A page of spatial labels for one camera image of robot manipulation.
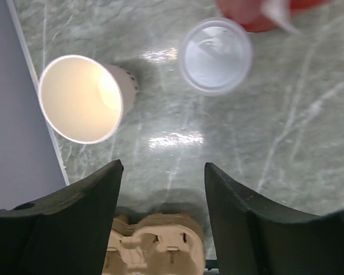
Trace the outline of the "white paper coffee cup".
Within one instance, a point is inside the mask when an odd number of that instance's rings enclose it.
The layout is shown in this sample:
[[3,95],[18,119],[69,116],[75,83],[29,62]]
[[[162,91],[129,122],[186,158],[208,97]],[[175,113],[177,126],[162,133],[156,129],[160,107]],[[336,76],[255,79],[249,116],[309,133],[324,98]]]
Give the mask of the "white paper coffee cup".
[[109,139],[139,92],[136,77],[114,65],[70,54],[51,61],[38,83],[38,102],[51,127],[79,144]]

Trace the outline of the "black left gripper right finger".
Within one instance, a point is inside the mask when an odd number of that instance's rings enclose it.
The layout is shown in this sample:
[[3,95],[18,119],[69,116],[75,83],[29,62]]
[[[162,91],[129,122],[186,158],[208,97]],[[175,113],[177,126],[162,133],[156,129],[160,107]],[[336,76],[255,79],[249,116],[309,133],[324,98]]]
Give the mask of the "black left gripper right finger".
[[213,163],[204,183],[221,274],[344,274],[344,210],[317,216],[289,208]]

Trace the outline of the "white plastic cup lid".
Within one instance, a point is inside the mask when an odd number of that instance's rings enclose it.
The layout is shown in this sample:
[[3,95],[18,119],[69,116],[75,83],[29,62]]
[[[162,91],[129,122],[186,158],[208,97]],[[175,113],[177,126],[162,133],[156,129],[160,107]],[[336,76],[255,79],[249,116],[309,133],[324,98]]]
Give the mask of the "white plastic cup lid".
[[253,61],[248,32],[235,21],[213,17],[199,22],[178,47],[183,79],[204,96],[219,96],[247,79]]

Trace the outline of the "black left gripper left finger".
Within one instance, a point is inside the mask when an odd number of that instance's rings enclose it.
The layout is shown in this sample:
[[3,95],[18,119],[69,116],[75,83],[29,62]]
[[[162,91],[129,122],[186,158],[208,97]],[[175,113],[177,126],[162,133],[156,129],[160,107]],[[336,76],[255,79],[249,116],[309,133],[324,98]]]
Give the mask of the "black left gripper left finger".
[[114,160],[43,198],[0,210],[0,274],[101,274],[122,174]]

